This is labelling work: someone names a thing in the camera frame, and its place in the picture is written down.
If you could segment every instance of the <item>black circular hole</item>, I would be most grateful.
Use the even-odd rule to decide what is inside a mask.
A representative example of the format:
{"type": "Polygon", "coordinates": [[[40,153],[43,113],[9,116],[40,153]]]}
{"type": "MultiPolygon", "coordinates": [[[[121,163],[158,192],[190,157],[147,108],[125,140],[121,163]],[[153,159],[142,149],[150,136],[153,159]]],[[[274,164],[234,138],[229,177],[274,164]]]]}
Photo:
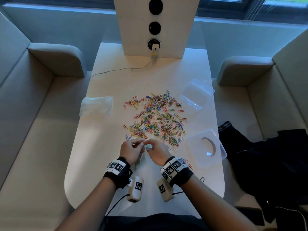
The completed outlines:
{"type": "Polygon", "coordinates": [[[152,35],[157,35],[160,33],[161,26],[158,22],[152,22],[149,25],[149,31],[152,35]]]}
{"type": "Polygon", "coordinates": [[[148,48],[150,50],[152,50],[152,46],[153,44],[158,44],[158,48],[160,48],[160,42],[158,39],[151,39],[149,42],[148,42],[148,48]]]}
{"type": "Polygon", "coordinates": [[[161,0],[150,0],[149,10],[153,15],[159,15],[163,11],[163,2],[161,0]]]}

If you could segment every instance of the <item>white table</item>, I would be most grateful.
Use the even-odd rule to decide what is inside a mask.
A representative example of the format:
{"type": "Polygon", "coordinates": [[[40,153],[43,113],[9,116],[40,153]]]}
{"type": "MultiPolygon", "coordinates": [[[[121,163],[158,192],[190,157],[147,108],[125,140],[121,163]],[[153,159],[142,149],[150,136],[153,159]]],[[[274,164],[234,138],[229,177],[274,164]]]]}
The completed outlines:
{"type": "MultiPolygon", "coordinates": [[[[94,63],[92,74],[124,67],[142,67],[150,61],[148,57],[124,56],[121,44],[101,43],[94,63]]],[[[142,70],[120,70],[103,75],[96,75],[90,80],[87,97],[113,97],[111,116],[82,116],[79,120],[70,160],[64,180],[64,189],[70,204],[76,208],[89,195],[103,176],[103,171],[113,159],[118,158],[120,146],[125,141],[125,134],[129,130],[123,128],[134,122],[136,111],[124,101],[138,96],[139,99],[155,94],[164,94],[166,89],[178,102],[183,103],[181,117],[187,117],[189,123],[184,123],[186,137],[195,133],[213,129],[218,135],[214,97],[208,101],[202,111],[198,111],[180,99],[192,78],[206,81],[212,86],[209,60],[206,50],[186,49],[183,59],[157,58],[142,70]]],[[[222,162],[218,161],[208,168],[199,168],[191,153],[188,153],[184,143],[180,143],[177,153],[172,154],[188,159],[194,167],[194,174],[204,177],[204,183],[218,195],[223,197],[225,181],[222,162]]],[[[138,216],[146,217],[157,213],[172,213],[179,215],[193,215],[200,217],[185,194],[178,194],[165,203],[157,188],[156,181],[161,178],[161,167],[155,165],[148,154],[145,162],[134,173],[144,179],[141,200],[137,203],[123,199],[110,212],[110,216],[138,216]]],[[[117,190],[111,208],[128,188],[117,190]]],[[[174,186],[174,191],[181,188],[174,186]]]]}

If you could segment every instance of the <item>pile of paper clips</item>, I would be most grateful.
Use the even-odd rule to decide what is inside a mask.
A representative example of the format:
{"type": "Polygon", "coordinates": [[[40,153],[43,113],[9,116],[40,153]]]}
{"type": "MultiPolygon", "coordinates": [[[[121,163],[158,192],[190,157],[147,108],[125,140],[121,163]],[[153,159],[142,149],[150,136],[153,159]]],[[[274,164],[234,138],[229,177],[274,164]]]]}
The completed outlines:
{"type": "Polygon", "coordinates": [[[177,103],[175,98],[170,96],[168,90],[164,95],[151,94],[152,96],[146,96],[140,100],[137,99],[137,96],[134,96],[129,102],[124,102],[136,110],[139,110],[141,107],[144,108],[143,111],[135,115],[135,121],[132,125],[129,127],[123,125],[125,129],[129,129],[132,132],[130,136],[126,135],[126,140],[129,140],[132,136],[138,139],[148,139],[148,135],[153,135],[163,140],[164,143],[167,141],[176,152],[175,147],[179,147],[179,144],[186,135],[183,122],[188,123],[188,120],[187,118],[180,118],[177,113],[172,113],[175,112],[172,106],[181,108],[182,104],[177,103]]]}

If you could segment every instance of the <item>left hand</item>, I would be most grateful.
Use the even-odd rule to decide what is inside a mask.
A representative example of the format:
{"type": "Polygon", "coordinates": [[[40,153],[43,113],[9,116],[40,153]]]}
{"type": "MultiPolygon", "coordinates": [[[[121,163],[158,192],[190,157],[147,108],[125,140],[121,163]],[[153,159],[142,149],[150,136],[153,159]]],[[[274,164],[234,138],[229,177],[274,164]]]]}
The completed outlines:
{"type": "Polygon", "coordinates": [[[139,155],[145,151],[143,141],[145,139],[127,140],[121,145],[120,157],[124,157],[126,161],[132,165],[136,162],[139,155]]]}

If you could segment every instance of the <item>wristband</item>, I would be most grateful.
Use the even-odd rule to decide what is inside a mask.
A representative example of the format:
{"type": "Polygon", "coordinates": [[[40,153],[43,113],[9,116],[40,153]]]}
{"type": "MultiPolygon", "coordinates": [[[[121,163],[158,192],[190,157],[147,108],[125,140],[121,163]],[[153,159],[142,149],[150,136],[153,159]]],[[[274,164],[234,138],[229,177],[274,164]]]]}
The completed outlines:
{"type": "Polygon", "coordinates": [[[160,173],[164,179],[173,186],[174,184],[181,187],[193,175],[185,161],[180,157],[170,157],[162,167],[160,173]]]}
{"type": "Polygon", "coordinates": [[[110,178],[115,183],[117,189],[123,189],[127,184],[129,184],[129,178],[133,174],[130,167],[131,166],[124,157],[119,157],[109,163],[107,168],[104,170],[104,177],[110,178]]]}

